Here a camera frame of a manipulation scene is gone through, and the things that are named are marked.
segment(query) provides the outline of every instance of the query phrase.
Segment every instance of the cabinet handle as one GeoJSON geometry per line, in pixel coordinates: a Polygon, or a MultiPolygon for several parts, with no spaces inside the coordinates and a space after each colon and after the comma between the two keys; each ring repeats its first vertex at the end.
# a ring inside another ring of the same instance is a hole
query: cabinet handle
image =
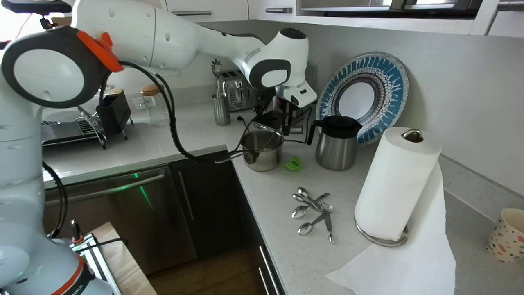
{"type": "Polygon", "coordinates": [[[266,260],[266,257],[265,257],[265,250],[263,250],[262,245],[258,245],[258,252],[260,252],[260,255],[262,255],[263,265],[265,265],[265,268],[266,268],[268,278],[271,280],[271,285],[273,285],[273,288],[275,288],[275,293],[280,295],[278,286],[276,286],[276,280],[275,280],[275,276],[273,276],[271,267],[268,265],[268,260],[266,260]]]}
{"type": "Polygon", "coordinates": [[[263,276],[263,270],[262,270],[262,267],[258,267],[258,275],[260,275],[260,280],[262,280],[262,285],[263,285],[265,295],[270,295],[270,293],[268,293],[268,288],[266,288],[266,281],[265,281],[265,276],[263,276]]]}
{"type": "Polygon", "coordinates": [[[176,175],[178,175],[180,186],[181,186],[181,196],[183,196],[183,199],[186,203],[186,211],[190,213],[191,221],[194,221],[193,204],[191,204],[191,199],[190,199],[190,196],[186,193],[186,186],[185,186],[185,180],[183,180],[181,170],[176,170],[176,175]]]}
{"type": "Polygon", "coordinates": [[[183,11],[172,11],[178,16],[211,16],[211,9],[183,9],[183,11]]]}
{"type": "MultiPolygon", "coordinates": [[[[158,175],[154,175],[154,177],[149,177],[149,178],[142,178],[142,180],[137,180],[137,181],[111,186],[111,188],[106,188],[106,190],[98,190],[98,191],[91,191],[91,193],[80,193],[80,195],[70,195],[68,201],[78,201],[78,199],[111,195],[111,193],[117,193],[117,191],[126,191],[126,190],[131,190],[134,186],[142,186],[145,183],[157,181],[157,180],[162,180],[162,178],[165,178],[165,173],[158,173],[158,175]]],[[[59,203],[59,199],[45,201],[45,204],[57,204],[57,203],[59,203]]]]}
{"type": "Polygon", "coordinates": [[[524,1],[499,1],[497,11],[524,11],[524,1]]]}
{"type": "Polygon", "coordinates": [[[291,6],[268,6],[265,13],[293,13],[291,6]]]}

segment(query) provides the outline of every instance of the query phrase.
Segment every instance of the metal utensil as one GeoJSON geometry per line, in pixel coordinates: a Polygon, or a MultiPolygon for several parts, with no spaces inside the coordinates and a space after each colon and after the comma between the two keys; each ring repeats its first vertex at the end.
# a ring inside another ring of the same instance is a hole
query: metal utensil
{"type": "Polygon", "coordinates": [[[296,193],[298,193],[298,195],[309,196],[309,191],[307,191],[306,188],[303,188],[303,186],[298,186],[298,188],[296,188],[296,193]]]}
{"type": "MultiPolygon", "coordinates": [[[[312,201],[314,203],[317,203],[317,201],[321,201],[322,198],[325,198],[325,196],[329,196],[329,191],[324,191],[322,195],[319,195],[317,198],[314,198],[312,201]]],[[[306,199],[306,196],[303,196],[303,195],[293,195],[293,198],[294,199],[299,199],[299,201],[303,201],[303,203],[307,203],[307,199],[306,199]]],[[[321,204],[321,203],[317,203],[321,208],[325,208],[327,211],[332,211],[332,206],[327,206],[327,204],[321,204]]],[[[303,217],[304,216],[304,213],[309,209],[309,204],[299,204],[299,206],[296,206],[293,211],[291,211],[291,217],[293,219],[299,219],[299,217],[303,217]]]]}
{"type": "Polygon", "coordinates": [[[299,219],[299,217],[303,217],[304,216],[304,213],[307,211],[307,204],[299,204],[299,206],[296,206],[293,211],[291,211],[291,217],[293,219],[299,219]]]}
{"type": "Polygon", "coordinates": [[[312,231],[314,224],[319,222],[321,219],[325,217],[325,211],[322,211],[317,217],[314,217],[311,222],[303,222],[299,227],[298,227],[298,234],[299,236],[306,236],[312,231]]]}
{"type": "Polygon", "coordinates": [[[325,213],[324,222],[325,222],[325,227],[327,227],[327,240],[329,240],[329,242],[334,242],[334,239],[332,239],[332,227],[330,227],[330,214],[329,214],[329,213],[325,213]]]}
{"type": "Polygon", "coordinates": [[[293,198],[296,201],[301,201],[301,203],[307,204],[309,208],[316,209],[316,211],[322,211],[322,208],[312,198],[309,198],[306,195],[293,193],[293,198]]]}

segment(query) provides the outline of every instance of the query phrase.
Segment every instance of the blue and white plate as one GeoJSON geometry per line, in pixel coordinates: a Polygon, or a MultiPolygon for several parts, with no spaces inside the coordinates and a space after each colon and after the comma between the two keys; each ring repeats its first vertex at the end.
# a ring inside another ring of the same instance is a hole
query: blue and white plate
{"type": "Polygon", "coordinates": [[[357,119],[360,145],[376,140],[396,122],[407,99],[407,72],[386,52],[350,59],[327,81],[317,99],[316,118],[343,114],[357,119]]]}

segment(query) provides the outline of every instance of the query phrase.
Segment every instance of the floor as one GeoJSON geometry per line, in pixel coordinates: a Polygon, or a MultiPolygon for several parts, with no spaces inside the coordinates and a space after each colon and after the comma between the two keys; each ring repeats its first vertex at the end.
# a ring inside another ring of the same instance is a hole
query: floor
{"type": "Polygon", "coordinates": [[[263,286],[250,249],[149,275],[158,295],[262,295],[263,286]]]}

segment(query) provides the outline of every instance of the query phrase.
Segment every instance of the kitchen counter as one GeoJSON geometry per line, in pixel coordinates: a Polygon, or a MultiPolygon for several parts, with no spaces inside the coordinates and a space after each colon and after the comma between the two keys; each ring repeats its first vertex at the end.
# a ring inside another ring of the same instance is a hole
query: kitchen counter
{"type": "MultiPolygon", "coordinates": [[[[194,154],[232,149],[242,132],[242,122],[235,119],[229,126],[214,124],[209,93],[208,88],[176,93],[180,139],[185,149],[194,154]]],[[[134,113],[132,119],[134,124],[126,127],[127,140],[114,136],[108,149],[101,149],[95,140],[50,147],[44,150],[44,158],[57,170],[63,183],[181,158],[167,126],[149,126],[140,113],[134,113]]],[[[253,172],[240,157],[232,160],[286,293],[352,293],[324,275],[340,268],[370,245],[357,232],[352,211],[373,150],[373,147],[358,149],[353,167],[343,172],[319,167],[314,162],[314,145],[298,142],[283,144],[281,160],[299,157],[303,160],[299,172],[288,172],[283,167],[253,172]],[[334,206],[334,244],[327,242],[324,226],[317,226],[309,236],[296,234],[304,219],[312,219],[312,214],[299,221],[289,217],[291,209],[298,204],[291,198],[296,186],[307,188],[314,196],[330,193],[325,201],[334,206]]],[[[49,175],[44,177],[44,181],[45,186],[52,186],[49,175]]],[[[484,249],[491,227],[489,219],[447,195],[447,232],[456,258],[456,295],[522,293],[524,263],[499,263],[484,249]]]]}

